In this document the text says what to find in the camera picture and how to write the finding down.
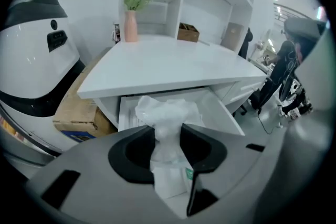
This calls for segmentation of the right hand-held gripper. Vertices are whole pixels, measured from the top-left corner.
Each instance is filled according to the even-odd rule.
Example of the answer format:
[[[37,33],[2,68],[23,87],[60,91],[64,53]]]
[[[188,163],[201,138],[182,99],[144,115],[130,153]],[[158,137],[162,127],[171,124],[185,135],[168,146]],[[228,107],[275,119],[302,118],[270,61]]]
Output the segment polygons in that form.
[[[315,177],[332,145],[335,116],[335,37],[328,22],[289,18],[299,66],[295,75],[315,110],[292,122],[262,192],[256,220],[308,220],[317,209]]]

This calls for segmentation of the black railing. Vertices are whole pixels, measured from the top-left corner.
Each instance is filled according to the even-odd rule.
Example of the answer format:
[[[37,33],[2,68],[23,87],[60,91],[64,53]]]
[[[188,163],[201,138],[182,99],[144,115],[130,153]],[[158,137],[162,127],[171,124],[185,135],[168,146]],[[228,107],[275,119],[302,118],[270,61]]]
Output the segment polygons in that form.
[[[309,16],[287,6],[273,3],[275,20],[284,22],[288,18],[309,18]]]

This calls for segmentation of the brown wooden box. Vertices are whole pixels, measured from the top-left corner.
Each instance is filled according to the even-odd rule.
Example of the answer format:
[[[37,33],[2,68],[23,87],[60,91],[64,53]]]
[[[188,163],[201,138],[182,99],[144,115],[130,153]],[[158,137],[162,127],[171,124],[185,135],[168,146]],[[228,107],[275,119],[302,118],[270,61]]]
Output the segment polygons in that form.
[[[199,31],[193,26],[185,23],[179,24],[177,39],[189,42],[198,42]]]

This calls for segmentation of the small dark printed box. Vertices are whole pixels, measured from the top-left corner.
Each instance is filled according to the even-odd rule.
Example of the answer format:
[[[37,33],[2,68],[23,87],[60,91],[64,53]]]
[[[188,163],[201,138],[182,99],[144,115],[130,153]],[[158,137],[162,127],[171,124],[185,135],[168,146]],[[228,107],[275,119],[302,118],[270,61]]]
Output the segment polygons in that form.
[[[112,38],[112,41],[114,41],[115,44],[120,42],[121,37],[120,37],[120,25],[119,24],[114,24],[114,28],[112,30],[111,38]]]

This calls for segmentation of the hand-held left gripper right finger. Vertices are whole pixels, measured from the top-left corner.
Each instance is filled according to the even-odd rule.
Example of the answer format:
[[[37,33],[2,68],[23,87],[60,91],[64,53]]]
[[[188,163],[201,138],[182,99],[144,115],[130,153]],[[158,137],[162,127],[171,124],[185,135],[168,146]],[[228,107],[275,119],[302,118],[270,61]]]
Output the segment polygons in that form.
[[[184,124],[181,148],[194,170],[189,218],[253,218],[285,132],[243,136]]]

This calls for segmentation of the brown board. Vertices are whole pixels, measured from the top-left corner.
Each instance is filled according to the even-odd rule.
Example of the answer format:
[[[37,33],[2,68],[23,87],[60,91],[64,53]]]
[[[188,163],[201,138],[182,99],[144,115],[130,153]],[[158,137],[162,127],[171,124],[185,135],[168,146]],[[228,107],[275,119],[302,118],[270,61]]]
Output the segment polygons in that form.
[[[243,30],[243,25],[229,22],[226,27],[221,46],[232,51],[236,51],[238,45],[240,44],[239,41]]]

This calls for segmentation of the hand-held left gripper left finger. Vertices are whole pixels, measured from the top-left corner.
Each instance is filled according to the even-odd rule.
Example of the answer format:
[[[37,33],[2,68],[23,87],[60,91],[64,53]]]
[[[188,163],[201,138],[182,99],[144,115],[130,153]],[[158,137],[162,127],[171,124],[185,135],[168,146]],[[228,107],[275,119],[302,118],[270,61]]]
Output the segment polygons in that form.
[[[82,142],[50,162],[26,190],[57,224],[180,224],[157,195],[154,130],[135,127]]]

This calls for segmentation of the white panelled drawer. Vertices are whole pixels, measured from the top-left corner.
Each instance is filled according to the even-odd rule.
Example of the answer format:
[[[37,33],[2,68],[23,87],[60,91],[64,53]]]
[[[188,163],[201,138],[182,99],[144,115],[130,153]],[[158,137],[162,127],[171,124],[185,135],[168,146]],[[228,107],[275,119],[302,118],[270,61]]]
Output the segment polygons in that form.
[[[161,102],[179,99],[194,102],[203,121],[198,126],[204,126],[229,134],[244,135],[231,113],[208,87],[149,93],[148,96]],[[118,123],[119,131],[143,125],[135,115],[135,107],[138,105],[140,97],[141,95],[138,94],[121,98]]]

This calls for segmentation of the pink vase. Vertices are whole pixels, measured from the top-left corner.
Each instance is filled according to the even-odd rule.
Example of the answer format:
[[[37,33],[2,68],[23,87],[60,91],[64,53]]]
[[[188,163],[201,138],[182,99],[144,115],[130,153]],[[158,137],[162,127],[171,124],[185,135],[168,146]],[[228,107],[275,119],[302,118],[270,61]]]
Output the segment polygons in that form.
[[[137,42],[138,41],[136,11],[134,10],[128,10],[125,12],[124,38],[126,42]]]

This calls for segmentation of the white desk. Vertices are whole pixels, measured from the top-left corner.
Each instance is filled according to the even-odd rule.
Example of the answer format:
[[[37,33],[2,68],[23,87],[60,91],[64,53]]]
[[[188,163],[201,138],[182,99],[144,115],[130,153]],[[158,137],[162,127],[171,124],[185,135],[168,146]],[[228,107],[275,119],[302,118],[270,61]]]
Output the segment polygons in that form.
[[[225,47],[145,35],[112,47],[77,93],[93,99],[118,128],[122,97],[208,87],[222,102],[234,83],[252,80],[266,75]]]

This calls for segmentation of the large cardboard box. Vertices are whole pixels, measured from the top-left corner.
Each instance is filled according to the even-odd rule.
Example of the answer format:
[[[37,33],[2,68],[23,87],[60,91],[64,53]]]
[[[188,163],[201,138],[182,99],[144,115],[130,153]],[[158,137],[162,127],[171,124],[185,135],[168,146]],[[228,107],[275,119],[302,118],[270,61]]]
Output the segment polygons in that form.
[[[53,117],[54,127],[78,143],[118,131],[93,99],[81,99],[77,94],[87,75],[109,50],[109,47],[104,49],[83,69],[65,94]]]

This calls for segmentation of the white and black robot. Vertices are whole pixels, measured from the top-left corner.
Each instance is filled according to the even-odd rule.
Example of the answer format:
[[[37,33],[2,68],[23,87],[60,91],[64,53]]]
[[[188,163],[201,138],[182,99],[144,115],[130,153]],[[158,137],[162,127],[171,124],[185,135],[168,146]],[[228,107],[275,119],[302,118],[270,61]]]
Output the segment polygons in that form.
[[[29,0],[8,10],[0,26],[0,106],[49,153],[75,145],[52,120],[84,67],[58,0]]]

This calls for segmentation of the long white drawer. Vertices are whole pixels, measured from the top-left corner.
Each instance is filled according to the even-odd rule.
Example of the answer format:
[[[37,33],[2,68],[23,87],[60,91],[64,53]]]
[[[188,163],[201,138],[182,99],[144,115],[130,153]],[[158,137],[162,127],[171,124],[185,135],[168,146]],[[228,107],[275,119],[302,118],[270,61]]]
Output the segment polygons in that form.
[[[222,103],[230,113],[235,112],[247,99],[257,91],[265,81],[240,81],[234,83],[228,93],[223,97]]]

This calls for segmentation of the white plastic bag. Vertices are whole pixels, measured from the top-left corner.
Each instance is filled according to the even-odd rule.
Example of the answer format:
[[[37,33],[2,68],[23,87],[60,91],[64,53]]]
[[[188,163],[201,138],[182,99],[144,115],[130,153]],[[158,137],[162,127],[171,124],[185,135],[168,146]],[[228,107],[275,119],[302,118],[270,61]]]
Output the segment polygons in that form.
[[[135,107],[139,121],[154,128],[155,148],[150,159],[154,189],[162,199],[191,191],[193,169],[180,146],[183,124],[204,127],[196,103],[184,99],[164,102],[142,96]]]

